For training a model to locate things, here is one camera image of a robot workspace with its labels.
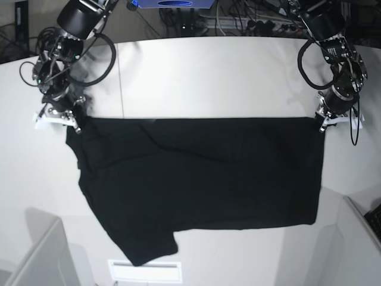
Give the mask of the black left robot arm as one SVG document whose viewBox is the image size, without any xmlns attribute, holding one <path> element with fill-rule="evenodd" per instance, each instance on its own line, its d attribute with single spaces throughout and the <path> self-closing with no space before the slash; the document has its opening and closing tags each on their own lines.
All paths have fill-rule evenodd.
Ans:
<svg viewBox="0 0 381 286">
<path fill-rule="evenodd" d="M 289 18 L 297 17 L 306 28 L 307 42 L 299 50 L 298 70 L 306 83 L 319 93 L 320 104 L 316 110 L 316 120 L 320 132 L 328 126 L 345 119 L 360 125 L 360 111 L 353 106 L 360 103 L 360 91 L 368 78 L 367 69 L 361 55 L 345 37 L 346 22 L 336 1 L 289 1 Z M 302 58 L 305 51 L 316 44 L 333 74 L 333 79 L 324 85 L 313 83 L 307 76 Z"/>
</svg>

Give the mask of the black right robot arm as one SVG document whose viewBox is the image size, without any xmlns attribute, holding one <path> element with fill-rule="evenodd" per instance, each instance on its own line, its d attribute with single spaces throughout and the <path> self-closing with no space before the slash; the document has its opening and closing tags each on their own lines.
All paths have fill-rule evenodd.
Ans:
<svg viewBox="0 0 381 286">
<path fill-rule="evenodd" d="M 103 33 L 117 1 L 69 1 L 57 18 L 57 27 L 40 32 L 36 43 L 38 59 L 32 79 L 42 94 L 43 108 L 36 122 L 56 123 L 82 131 L 87 99 L 75 87 L 87 88 L 102 82 L 114 67 L 116 48 Z M 72 69 L 86 55 L 87 40 L 102 39 L 109 46 L 111 60 L 95 80 L 82 82 L 71 75 Z"/>
</svg>

